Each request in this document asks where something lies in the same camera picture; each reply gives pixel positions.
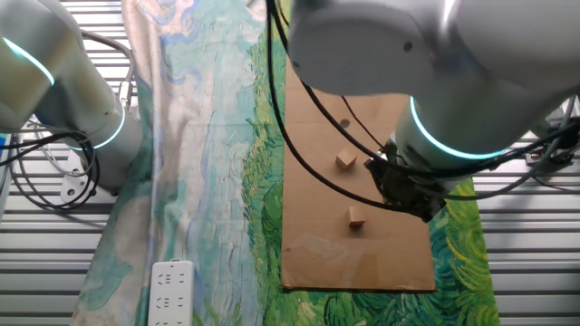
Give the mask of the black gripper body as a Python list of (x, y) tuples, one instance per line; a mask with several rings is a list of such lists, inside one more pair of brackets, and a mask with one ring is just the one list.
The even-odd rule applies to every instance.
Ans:
[(388, 167), (385, 163), (369, 158), (364, 166), (370, 171), (384, 203), (401, 208), (405, 213), (410, 213), (410, 203), (420, 201), (427, 203), (428, 198), (433, 197), (416, 189), (414, 187), (416, 182), (413, 179), (395, 168)]

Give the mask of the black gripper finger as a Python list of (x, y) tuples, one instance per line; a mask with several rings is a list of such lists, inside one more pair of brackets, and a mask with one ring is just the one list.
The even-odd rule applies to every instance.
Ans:
[(410, 203), (409, 210), (412, 215), (419, 217), (421, 220), (429, 219), (429, 204), (424, 201)]
[(429, 197), (425, 213), (425, 222), (429, 223), (447, 205), (443, 198)]

